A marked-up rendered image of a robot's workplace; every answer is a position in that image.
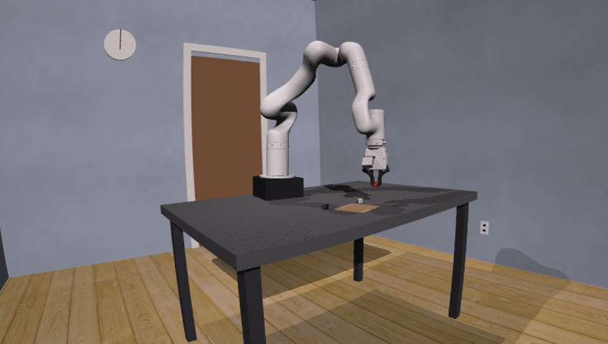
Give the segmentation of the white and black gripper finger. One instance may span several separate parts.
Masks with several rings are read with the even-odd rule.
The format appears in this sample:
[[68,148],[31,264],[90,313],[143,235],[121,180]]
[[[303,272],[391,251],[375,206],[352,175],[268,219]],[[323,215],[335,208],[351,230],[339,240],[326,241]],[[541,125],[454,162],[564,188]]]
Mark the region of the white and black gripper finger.
[[386,165],[386,170],[385,170],[385,171],[383,171],[383,172],[382,172],[382,171],[379,171],[379,177],[377,178],[377,181],[378,181],[378,186],[380,186],[380,184],[381,184],[381,177],[382,177],[382,176],[383,176],[385,173],[388,173],[388,172],[390,172],[388,165]]
[[[369,170],[367,171],[365,168],[363,168],[362,170],[364,173],[367,173],[371,179],[371,186],[374,186],[374,170]],[[372,175],[372,171],[373,171],[373,175]]]

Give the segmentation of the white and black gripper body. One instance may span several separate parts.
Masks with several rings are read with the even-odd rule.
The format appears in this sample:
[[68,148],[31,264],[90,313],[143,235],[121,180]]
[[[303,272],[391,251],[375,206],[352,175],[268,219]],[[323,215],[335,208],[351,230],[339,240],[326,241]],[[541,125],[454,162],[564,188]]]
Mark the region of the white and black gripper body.
[[367,147],[365,150],[365,156],[375,156],[374,167],[365,168],[366,170],[382,171],[386,169],[387,153],[384,146]]

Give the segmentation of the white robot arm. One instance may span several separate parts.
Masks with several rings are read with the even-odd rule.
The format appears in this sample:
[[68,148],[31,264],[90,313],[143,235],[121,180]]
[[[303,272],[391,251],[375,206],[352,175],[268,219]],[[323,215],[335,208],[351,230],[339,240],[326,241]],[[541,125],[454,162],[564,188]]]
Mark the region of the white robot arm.
[[348,63],[356,91],[351,107],[356,129],[366,135],[366,145],[369,147],[386,144],[384,111],[368,108],[376,91],[364,50],[355,42],[344,42],[339,48],[322,41],[311,42],[305,48],[300,69],[291,80],[261,102],[261,115],[277,122],[267,132],[266,174],[260,175],[260,178],[295,178],[295,175],[289,174],[289,133],[298,111],[291,101],[300,97],[314,83],[317,67],[322,63],[329,67]]

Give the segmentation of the tan mat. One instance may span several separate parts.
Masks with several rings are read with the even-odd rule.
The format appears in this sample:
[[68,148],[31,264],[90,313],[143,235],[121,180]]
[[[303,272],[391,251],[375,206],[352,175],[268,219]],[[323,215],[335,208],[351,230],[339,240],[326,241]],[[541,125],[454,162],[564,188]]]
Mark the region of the tan mat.
[[368,211],[377,209],[379,207],[380,206],[372,206],[372,205],[364,205],[364,204],[349,204],[349,205],[345,205],[345,206],[339,207],[334,210],[366,213]]

